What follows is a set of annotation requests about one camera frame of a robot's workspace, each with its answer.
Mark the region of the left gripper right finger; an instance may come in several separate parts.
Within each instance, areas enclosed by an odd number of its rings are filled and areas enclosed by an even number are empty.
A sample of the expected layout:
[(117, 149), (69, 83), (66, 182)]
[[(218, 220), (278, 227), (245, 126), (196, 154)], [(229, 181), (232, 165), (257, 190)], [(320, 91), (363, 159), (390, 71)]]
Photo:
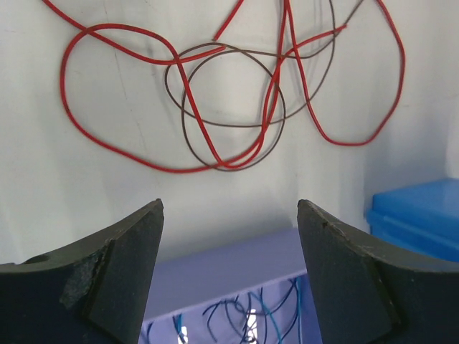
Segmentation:
[(309, 200), (298, 231), (324, 343), (456, 343), (458, 264), (397, 247)]

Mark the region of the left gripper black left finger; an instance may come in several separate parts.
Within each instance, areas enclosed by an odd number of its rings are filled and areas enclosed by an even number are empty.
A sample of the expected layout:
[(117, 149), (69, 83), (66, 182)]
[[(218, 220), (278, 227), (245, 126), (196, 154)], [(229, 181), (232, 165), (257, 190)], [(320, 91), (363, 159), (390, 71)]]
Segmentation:
[(164, 225), (154, 200), (119, 222), (1, 266), (3, 343), (137, 343)]

